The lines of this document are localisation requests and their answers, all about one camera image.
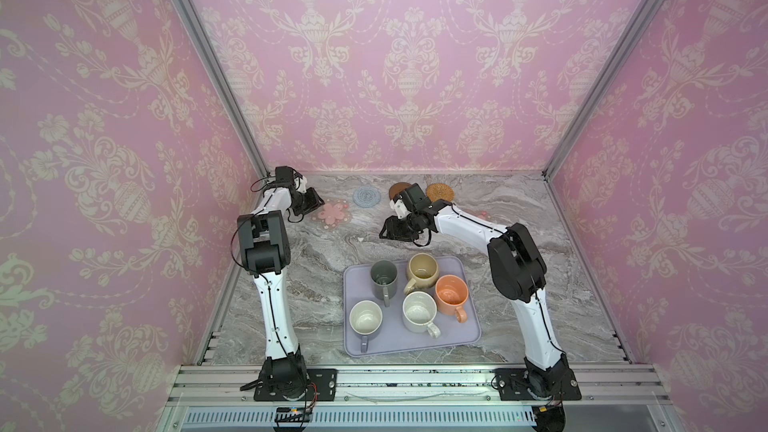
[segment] lavender serving tray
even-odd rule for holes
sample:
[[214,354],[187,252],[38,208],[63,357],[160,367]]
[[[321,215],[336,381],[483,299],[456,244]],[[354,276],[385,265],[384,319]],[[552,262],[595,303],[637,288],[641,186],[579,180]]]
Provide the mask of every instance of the lavender serving tray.
[[[459,276],[466,282],[464,266],[458,258],[452,255],[437,257],[440,275],[451,274]],[[480,339],[480,322],[475,313],[472,294],[464,304],[467,321],[460,324],[453,315],[437,312],[435,325],[442,332],[440,337],[433,339],[428,333],[414,334],[402,322],[402,301],[406,298],[402,290],[408,280],[406,278],[407,260],[392,261],[397,266],[397,295],[392,298],[389,307],[384,307],[384,301],[373,296],[370,271],[373,264],[353,265],[344,271],[344,349],[352,357],[386,354],[388,352],[404,352],[436,347],[451,347],[453,345],[474,344]],[[435,297],[435,288],[425,290]],[[368,343],[368,353],[360,352],[360,336],[355,334],[350,326],[349,317],[352,307],[364,300],[374,301],[382,308],[384,321],[379,334]]]

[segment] purple tray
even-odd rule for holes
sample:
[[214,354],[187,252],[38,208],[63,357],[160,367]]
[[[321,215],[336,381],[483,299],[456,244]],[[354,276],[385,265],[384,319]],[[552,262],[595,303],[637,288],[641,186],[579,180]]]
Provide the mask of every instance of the purple tray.
[[[451,274],[459,276],[466,282],[464,266],[458,258],[452,255],[436,257],[440,267],[440,275]],[[409,331],[402,322],[402,301],[406,298],[402,290],[408,281],[406,280],[407,260],[395,260],[397,265],[397,295],[392,298],[389,307],[384,307],[384,301],[373,296],[371,290],[370,271],[373,264],[353,265],[344,271],[344,349],[352,357],[366,355],[386,354],[387,352],[403,352],[406,350],[419,350],[435,347],[451,347],[453,345],[474,344],[480,339],[480,322],[475,313],[475,304],[472,302],[472,294],[469,295],[464,310],[467,312],[467,321],[460,324],[453,315],[445,315],[437,312],[435,325],[442,332],[440,337],[433,339],[427,332],[414,334]],[[435,288],[425,290],[435,297]],[[355,334],[347,320],[352,306],[364,300],[374,301],[382,308],[384,321],[379,334],[368,343],[368,353],[360,353],[360,336]]]

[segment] robotic arm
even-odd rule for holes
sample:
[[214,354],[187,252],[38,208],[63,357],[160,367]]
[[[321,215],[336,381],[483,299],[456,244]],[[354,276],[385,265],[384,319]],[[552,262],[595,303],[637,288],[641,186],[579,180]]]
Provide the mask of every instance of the robotic arm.
[[526,227],[482,220],[447,200],[432,202],[418,184],[395,196],[390,207],[397,215],[386,220],[380,238],[416,244],[419,235],[427,231],[428,245],[432,233],[439,232],[460,238],[488,256],[493,283],[512,300],[523,332],[528,391],[540,399],[562,391],[562,381],[570,380],[573,373],[552,332],[544,290],[547,266]]
[[254,276],[261,298],[266,329],[266,360],[259,378],[241,390],[265,388],[270,396],[300,398],[307,388],[307,370],[286,300],[283,268],[290,264],[290,244],[284,211],[304,216],[324,201],[306,179],[290,167],[275,169],[275,178],[264,186],[264,196],[250,214],[237,218],[242,267]]

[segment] black mounting plate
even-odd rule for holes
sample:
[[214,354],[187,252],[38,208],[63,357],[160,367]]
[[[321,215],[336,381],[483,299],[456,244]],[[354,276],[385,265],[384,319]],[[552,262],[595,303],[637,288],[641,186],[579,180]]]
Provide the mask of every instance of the black mounting plate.
[[[307,369],[307,374],[310,376],[310,382],[313,382],[317,387],[317,401],[318,402],[333,402],[336,398],[336,376],[339,374],[337,369]],[[308,386],[307,393],[309,394],[308,402],[312,401],[312,394],[315,393],[315,389]],[[258,384],[254,391],[254,400],[256,402],[283,402],[282,397],[276,395],[270,395],[266,391],[264,384]],[[304,399],[294,400],[294,404],[304,404]]]
[[[498,396],[502,399],[502,402],[541,400],[541,398],[534,397],[528,391],[528,381],[525,379],[525,372],[525,368],[501,368],[494,370],[494,373],[498,376],[498,378],[494,379],[494,382],[498,385]],[[556,391],[555,397],[552,397],[554,400],[581,400],[581,390],[578,388],[576,376],[571,369],[565,372],[561,384],[561,390]]]

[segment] wallpaper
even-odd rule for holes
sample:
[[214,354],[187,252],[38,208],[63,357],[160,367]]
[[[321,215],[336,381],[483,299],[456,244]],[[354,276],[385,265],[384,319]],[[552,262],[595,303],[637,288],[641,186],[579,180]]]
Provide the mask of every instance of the wallpaper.
[[154,430],[253,176],[169,0],[0,0],[0,430]]
[[689,432],[764,430],[768,0],[666,0],[555,177]]
[[193,0],[272,166],[541,169],[640,0]]

